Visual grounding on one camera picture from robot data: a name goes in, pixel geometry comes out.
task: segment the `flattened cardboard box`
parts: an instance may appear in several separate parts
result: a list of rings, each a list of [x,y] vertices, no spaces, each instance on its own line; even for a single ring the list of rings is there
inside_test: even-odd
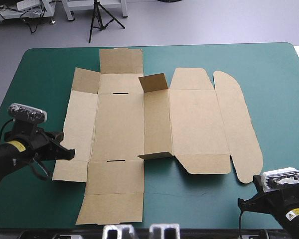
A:
[[[145,154],[139,157],[174,155],[191,174],[229,173],[232,158],[243,183],[261,172],[262,153],[242,90],[233,77],[214,72],[214,88],[204,69],[177,68],[170,89],[164,74],[140,77],[140,82]]]
[[[63,145],[76,156],[58,160],[53,175],[87,182],[77,224],[142,221],[144,164],[137,155],[175,155],[189,173],[220,174],[230,172],[231,154],[242,182],[260,172],[261,151],[235,79],[216,72],[218,91],[205,70],[178,68],[168,89],[164,74],[143,77],[140,49],[101,50],[100,59],[101,73],[75,70]]]

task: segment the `yellow label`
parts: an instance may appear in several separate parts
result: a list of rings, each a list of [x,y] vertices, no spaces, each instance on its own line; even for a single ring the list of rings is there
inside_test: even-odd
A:
[[[286,214],[286,218],[288,218],[289,221],[292,221],[297,216],[299,216],[299,208],[293,209]]]
[[[20,143],[19,141],[12,140],[12,141],[9,141],[7,143],[13,145],[14,147],[16,147],[17,150],[19,150],[20,153],[25,151],[24,145],[22,143]]]

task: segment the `green table surface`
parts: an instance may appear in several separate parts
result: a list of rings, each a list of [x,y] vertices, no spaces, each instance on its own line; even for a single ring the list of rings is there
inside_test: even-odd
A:
[[[263,152],[263,171],[299,169],[299,59],[288,43],[141,47],[145,75],[176,67],[216,70],[239,82]],[[75,67],[99,71],[100,48],[31,49],[25,52],[0,108],[0,128],[11,103],[44,109],[45,130],[62,131]],[[54,162],[47,163],[53,171]],[[91,228],[75,226],[85,184],[40,181],[29,167],[0,184],[0,228]],[[182,228],[237,228],[237,198],[255,194],[254,185],[226,175],[190,175],[174,159],[145,163],[142,223],[179,223]],[[244,228],[279,228],[269,215],[246,213]]]

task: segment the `cardboard box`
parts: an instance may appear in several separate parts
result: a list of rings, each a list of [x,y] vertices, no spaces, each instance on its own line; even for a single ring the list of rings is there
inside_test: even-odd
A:
[[[87,182],[77,224],[141,222],[144,160],[175,156],[192,174],[230,172],[240,181],[262,168],[262,155],[238,83],[204,69],[143,76],[140,49],[100,50],[101,73],[76,68],[63,146],[53,180]]]

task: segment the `desk leg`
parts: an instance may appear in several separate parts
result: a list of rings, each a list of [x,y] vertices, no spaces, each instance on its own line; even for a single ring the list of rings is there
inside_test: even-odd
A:
[[[66,16],[68,17],[68,20],[73,21],[74,17],[71,13],[71,10],[70,10],[69,6],[68,6],[67,0],[62,0],[62,4],[63,4],[64,11],[66,13]]]
[[[123,17],[127,17],[129,14],[128,14],[128,6],[126,0],[121,0],[121,5],[122,5]]]

